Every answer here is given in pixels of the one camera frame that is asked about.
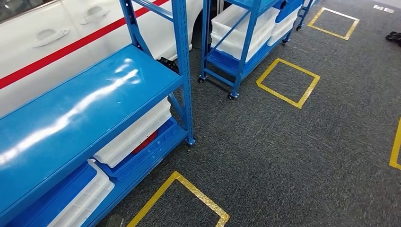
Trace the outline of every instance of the yellow tape square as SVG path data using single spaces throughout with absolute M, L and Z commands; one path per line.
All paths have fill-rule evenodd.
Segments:
M 305 93 L 302 95 L 301 99 L 300 99 L 298 102 L 292 101 L 291 99 L 289 99 L 289 98 L 287 98 L 287 97 L 285 97 L 285 96 L 279 94 L 279 93 L 276 92 L 276 91 L 273 91 L 272 89 L 270 89 L 270 88 L 268 88 L 268 87 L 266 87 L 265 85 L 262 84 L 263 80 L 267 77 L 267 75 L 273 70 L 273 68 L 274 68 L 279 62 L 281 62 L 281 63 L 283 63 L 283 64 L 286 64 L 286 65 L 288 65 L 288 66 L 291 66 L 292 68 L 297 69 L 297 70 L 299 70 L 299 71 L 301 71 L 301 72 L 303 72 L 303 73 L 306 73 L 306 74 L 308 74 L 308 75 L 310 75 L 310 76 L 312 76 L 312 77 L 314 78 L 314 79 L 312 80 L 311 84 L 309 85 L 308 89 L 305 91 Z M 294 105 L 294 106 L 298 107 L 299 109 L 301 109 L 302 106 L 304 105 L 305 101 L 307 100 L 307 98 L 309 97 L 309 95 L 311 94 L 311 92 L 313 91 L 313 89 L 314 89 L 314 87 L 316 86 L 316 84 L 317 84 L 317 82 L 319 81 L 319 79 L 320 79 L 320 76 L 318 76 L 318 75 L 316 75 L 316 74 L 314 74 L 314 73 L 312 73 L 312 72 L 309 72 L 308 70 L 305 70 L 305 69 L 303 69 L 303 68 L 301 68 L 301 67 L 299 67 L 299 66 L 296 66 L 296 65 L 294 65 L 294 64 L 292 64 L 292 63 L 290 63 L 290 62 L 288 62 L 288 61 L 285 61 L 285 60 L 283 60 L 283 59 L 281 59 L 281 58 L 277 58 L 277 59 L 274 60 L 274 62 L 266 69 L 266 71 L 261 75 L 261 77 L 259 77 L 259 79 L 256 81 L 256 84 L 257 84 L 260 88 L 262 88 L 263 90 L 265 90 L 265 91 L 267 91 L 267 92 L 269 92 L 269 93 L 272 93 L 274 96 L 276 96 L 276 97 L 278 97 L 278 98 L 280 98 L 280 99 L 282 99 L 282 100 L 284 100 L 284 101 L 290 103 L 291 105 Z
M 333 32 L 331 32 L 331 31 L 327 31 L 327 30 L 324 30 L 324 29 L 322 29 L 322 28 L 319 28 L 319 27 L 314 26 L 314 23 L 316 22 L 316 20 L 320 17 L 320 15 L 321 15 L 324 11 L 328 11 L 328 12 L 331 12 L 331 13 L 334 13 L 334 14 L 337 14 L 337 15 L 340 15 L 340 16 L 343 16 L 343 17 L 346 17 L 346 18 L 349 18 L 349 19 L 354 20 L 354 23 L 351 25 L 351 27 L 349 28 L 349 30 L 348 30 L 348 32 L 347 32 L 347 34 L 346 34 L 345 36 L 342 36 L 342 35 L 333 33 Z M 334 10 L 331 10 L 331 9 L 328 9 L 328 8 L 325 8 L 325 7 L 322 7 L 322 8 L 320 9 L 320 11 L 316 14 L 316 16 L 311 20 L 311 22 L 309 22 L 308 26 L 309 26 L 309 27 L 312 27 L 312 28 L 314 28 L 314 29 L 317 29 L 317 30 L 319 30 L 319 31 L 321 31 L 321 32 L 325 32 L 325 33 L 327 33 L 327 34 L 333 35 L 333 36 L 335 36 L 335 37 L 338 37 L 338 38 L 341 38 L 341 39 L 345 39 L 345 40 L 349 40 L 349 37 L 350 37 L 351 34 L 354 32 L 354 30 L 355 30 L 355 28 L 357 27 L 358 23 L 359 23 L 359 19 L 358 19 L 358 18 L 351 17 L 351 16 L 348 16 L 348 15 L 339 13 L 339 12 L 337 12 L 337 11 L 334 11 Z
M 397 168 L 399 170 L 401 170 L 401 165 L 397 163 L 397 160 L 400 147 L 401 147 L 401 118 L 398 121 L 397 132 L 395 133 L 394 144 L 392 146 L 390 163 L 389 163 L 391 167 Z
M 200 199 L 203 203 L 205 203 L 212 211 L 214 211 L 220 219 L 218 220 L 216 227 L 223 227 L 230 216 L 221 209 L 217 204 L 215 204 L 211 199 L 209 199 L 205 194 L 203 194 L 199 189 L 197 189 L 191 182 L 185 179 L 181 174 L 177 171 L 174 171 L 171 176 L 162 184 L 162 186 L 158 189 L 158 191 L 150 198 L 150 200 L 143 206 L 143 208 L 138 212 L 138 214 L 131 220 L 131 222 L 127 225 L 127 227 L 136 226 L 142 218 L 146 215 L 146 213 L 152 208 L 152 206 L 160 199 L 162 194 L 167 190 L 168 187 L 174 182 L 174 180 L 178 180 L 182 183 L 189 191 L 191 191 L 198 199 Z

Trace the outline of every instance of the gray carpet floor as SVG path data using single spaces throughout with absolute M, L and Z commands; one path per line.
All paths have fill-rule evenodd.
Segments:
M 110 215 L 131 220 L 178 171 L 230 215 L 227 227 L 399 227 L 401 170 L 388 163 L 401 116 L 401 48 L 384 37 L 401 32 L 401 9 L 388 6 L 395 10 L 388 14 L 375 4 L 320 0 L 305 22 L 321 7 L 359 18 L 350 39 L 304 26 L 244 80 L 237 100 L 197 82 L 201 53 L 192 50 L 196 144 L 173 150 Z M 324 12 L 315 25 L 344 35 L 351 23 Z M 276 58 L 321 77 L 302 109 L 256 85 Z M 279 64 L 263 84 L 297 101 L 310 82 Z M 217 221 L 176 181 L 138 226 Z

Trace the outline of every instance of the blue shelving cart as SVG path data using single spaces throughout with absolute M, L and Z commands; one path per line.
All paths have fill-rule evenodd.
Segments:
M 299 21 L 299 24 L 298 24 L 298 26 L 296 27 L 296 30 L 297 30 L 297 31 L 299 31 L 299 30 L 302 28 L 302 26 L 304 25 L 305 17 L 308 15 L 310 8 L 311 8 L 312 6 L 314 6 L 318 1 L 319 1 L 319 0 L 315 0 L 315 1 L 309 0 L 307 6 L 302 5 L 302 8 L 301 8 L 301 10 L 299 11 L 299 15 L 298 15 L 298 16 L 301 18 L 301 20 Z
M 171 118 L 135 171 L 111 178 L 114 188 L 83 226 L 94 226 L 179 143 L 192 145 L 191 85 L 185 0 L 172 12 L 134 0 L 174 24 L 179 73 L 155 61 L 140 36 L 131 0 L 120 0 L 132 44 L 0 119 L 0 226 L 20 217 L 100 148 L 166 96 L 183 125 Z M 181 89 L 182 103 L 173 95 Z
M 220 80 L 221 82 L 232 87 L 231 92 L 228 94 L 229 99 L 235 99 L 239 97 L 239 86 L 241 82 L 249 75 L 249 73 L 274 49 L 274 47 L 279 44 L 285 44 L 289 41 L 291 31 L 285 33 L 281 39 L 279 39 L 273 45 L 267 45 L 267 42 L 262 45 L 262 47 L 253 55 L 253 57 L 245 62 L 248 50 L 250 47 L 250 42 L 256 21 L 260 15 L 269 10 L 271 7 L 277 3 L 287 2 L 286 0 L 225 0 L 231 4 L 237 5 L 247 10 L 247 12 L 233 25 L 231 30 L 222 37 L 222 39 L 211 48 L 208 44 L 209 36 L 209 21 L 210 21 L 210 7 L 212 0 L 203 1 L 203 27 L 202 27 L 202 65 L 201 74 L 199 75 L 198 82 L 203 83 L 207 79 L 207 74 L 213 76 L 214 78 Z M 233 56 L 226 54 L 217 50 L 218 46 L 223 42 L 224 39 L 240 24 L 244 18 L 248 15 L 249 24 L 246 31 L 246 36 L 244 39 L 244 46 L 241 53 L 241 59 L 238 60 Z M 208 68 L 209 64 L 212 64 L 224 71 L 225 73 L 231 75 L 234 78 L 234 82 L 228 80 L 227 78 L 217 74 L 211 68 Z

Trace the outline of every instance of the stacked storage bins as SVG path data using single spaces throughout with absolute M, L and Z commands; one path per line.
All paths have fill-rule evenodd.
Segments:
M 170 113 L 167 97 L 125 129 L 94 158 L 98 166 L 110 177 L 121 181 L 136 170 L 151 155 L 162 152 L 161 147 L 175 131 L 177 125 Z
M 271 32 L 271 38 L 267 45 L 274 45 L 283 35 L 289 32 L 298 17 L 298 11 L 302 7 L 302 0 L 287 0 L 286 5 L 281 9 L 282 1 L 279 1 L 274 8 L 280 9 L 279 15 L 276 17 L 276 23 Z
M 247 12 L 246 9 L 231 5 L 222 13 L 212 19 L 211 47 L 216 46 L 234 24 Z M 248 55 L 245 62 L 248 62 L 253 55 L 267 42 L 275 26 L 275 19 L 280 10 L 270 8 L 258 17 L 253 30 Z M 250 14 L 248 14 L 240 24 L 227 36 L 226 39 L 217 47 L 217 50 L 225 52 L 240 60 L 244 46 L 246 31 L 248 29 Z
M 113 188 L 97 165 L 85 162 L 7 227 L 79 227 Z
M 167 97 L 100 149 L 93 157 L 110 168 L 116 167 L 136 147 L 171 117 Z

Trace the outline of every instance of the shelf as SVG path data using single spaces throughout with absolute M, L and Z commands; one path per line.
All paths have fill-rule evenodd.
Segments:
M 268 41 L 266 41 L 266 43 L 258 50 L 258 52 L 256 52 L 255 55 L 244 65 L 241 80 L 246 78 L 249 75 L 249 73 L 251 73 L 256 68 L 256 66 L 258 66 L 259 63 L 266 58 L 266 56 L 271 52 L 271 50 L 273 50 L 277 44 L 281 43 L 282 40 L 290 32 L 291 31 L 285 33 L 285 35 L 283 35 L 272 46 L 268 46 L 267 45 Z M 207 58 L 207 61 L 233 77 L 236 77 L 239 73 L 237 70 L 239 66 L 239 60 L 225 52 L 213 50 L 210 53 L 210 56 Z
M 226 0 L 227 2 L 240 6 L 244 9 L 252 9 L 253 0 Z M 276 4 L 280 0 L 261 0 L 261 4 L 258 9 L 258 16 L 266 12 L 270 7 Z
M 102 203 L 93 211 L 92 215 L 82 226 L 94 226 L 104 216 L 106 216 L 115 205 L 117 205 L 136 185 L 138 185 L 145 176 L 147 176 L 188 134 L 178 124 L 172 129 L 177 133 L 170 138 L 157 152 L 148 158 L 142 160 L 142 163 L 136 166 L 135 171 L 128 174 L 122 181 L 112 178 L 114 183 L 113 190 L 102 201 Z
M 129 45 L 2 117 L 0 226 L 182 83 Z

